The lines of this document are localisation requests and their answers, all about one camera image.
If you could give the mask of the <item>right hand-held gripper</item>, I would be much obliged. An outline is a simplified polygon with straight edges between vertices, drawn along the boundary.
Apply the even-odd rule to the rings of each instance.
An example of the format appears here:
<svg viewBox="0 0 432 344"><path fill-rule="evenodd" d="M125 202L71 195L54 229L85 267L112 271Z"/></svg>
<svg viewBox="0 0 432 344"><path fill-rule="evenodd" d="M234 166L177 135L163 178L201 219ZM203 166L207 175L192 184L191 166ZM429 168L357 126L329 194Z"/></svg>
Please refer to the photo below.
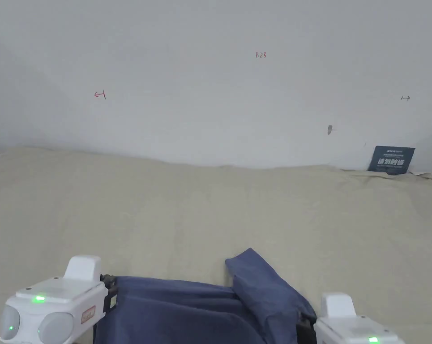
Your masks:
<svg viewBox="0 0 432 344"><path fill-rule="evenodd" d="M352 298L342 292L323 293L321 316L299 314L298 344L403 344L395 332L356 314Z"/></svg>

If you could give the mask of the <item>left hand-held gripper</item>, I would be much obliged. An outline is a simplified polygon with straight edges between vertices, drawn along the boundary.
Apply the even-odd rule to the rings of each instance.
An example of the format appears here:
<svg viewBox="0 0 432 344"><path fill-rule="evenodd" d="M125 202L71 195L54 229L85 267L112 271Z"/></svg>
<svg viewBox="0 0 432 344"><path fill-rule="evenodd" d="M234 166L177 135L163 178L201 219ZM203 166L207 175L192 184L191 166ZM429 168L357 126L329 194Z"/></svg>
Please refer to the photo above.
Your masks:
<svg viewBox="0 0 432 344"><path fill-rule="evenodd" d="M101 274L101 258L71 257L62 276L18 290L0 322L7 344L72 344L117 306L117 276Z"/></svg>

